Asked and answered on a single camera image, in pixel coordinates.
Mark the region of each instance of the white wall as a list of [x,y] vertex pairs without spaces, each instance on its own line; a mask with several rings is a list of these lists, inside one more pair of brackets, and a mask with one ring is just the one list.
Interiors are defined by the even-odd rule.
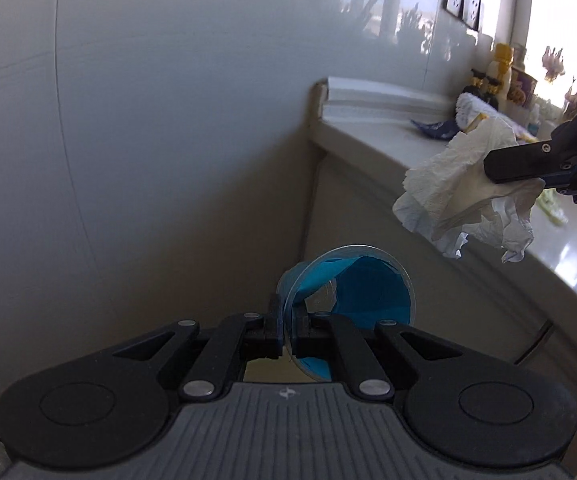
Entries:
[[[170,320],[265,308],[299,253],[313,83],[468,79],[476,39],[440,0],[372,19],[365,1],[0,0],[0,392]],[[389,11],[416,3],[433,36],[395,44]]]

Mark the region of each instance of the gray textured surface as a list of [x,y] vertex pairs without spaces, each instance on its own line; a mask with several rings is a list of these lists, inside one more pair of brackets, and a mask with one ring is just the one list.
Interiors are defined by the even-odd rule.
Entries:
[[442,462],[382,404],[340,384],[237,383],[223,400],[182,410],[156,446],[117,466],[57,473],[15,465],[4,480],[568,479],[548,465],[490,474]]

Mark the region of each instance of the towel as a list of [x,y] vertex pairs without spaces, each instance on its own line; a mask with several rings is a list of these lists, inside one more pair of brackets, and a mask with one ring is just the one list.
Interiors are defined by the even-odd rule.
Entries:
[[506,249],[503,262],[519,262],[533,241],[531,207],[544,181],[495,184],[484,169],[491,150],[516,145],[513,130],[499,118],[480,122],[468,135],[458,133],[446,150],[406,172],[406,192],[393,213],[449,258],[461,257],[460,248],[472,235]]
[[486,104],[479,97],[468,92],[459,95],[455,104],[455,121],[462,131],[464,131],[480,113],[504,121],[513,130],[515,138],[522,142],[535,142],[537,140],[526,128],[520,126],[491,105]]

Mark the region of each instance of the crumpled paper towel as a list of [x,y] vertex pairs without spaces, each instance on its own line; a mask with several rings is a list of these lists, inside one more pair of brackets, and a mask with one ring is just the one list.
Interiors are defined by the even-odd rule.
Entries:
[[513,130],[497,118],[482,121],[468,135],[458,133],[446,150],[406,172],[406,192],[393,213],[449,258],[459,258],[460,247],[472,235],[505,248],[503,262],[519,262],[533,241],[531,207],[544,181],[495,184],[484,168],[491,150],[516,145]]

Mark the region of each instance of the white cabinet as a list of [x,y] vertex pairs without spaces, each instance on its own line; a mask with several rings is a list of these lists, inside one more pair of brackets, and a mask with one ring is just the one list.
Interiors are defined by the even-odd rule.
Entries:
[[[320,163],[315,186],[306,260],[347,244],[373,245],[408,271],[419,329],[507,361],[533,343],[547,318],[495,266],[468,251],[457,261],[441,256],[393,216],[392,192],[334,155]],[[526,365],[562,380],[577,398],[577,348],[557,330]],[[577,471],[577,435],[565,463]]]

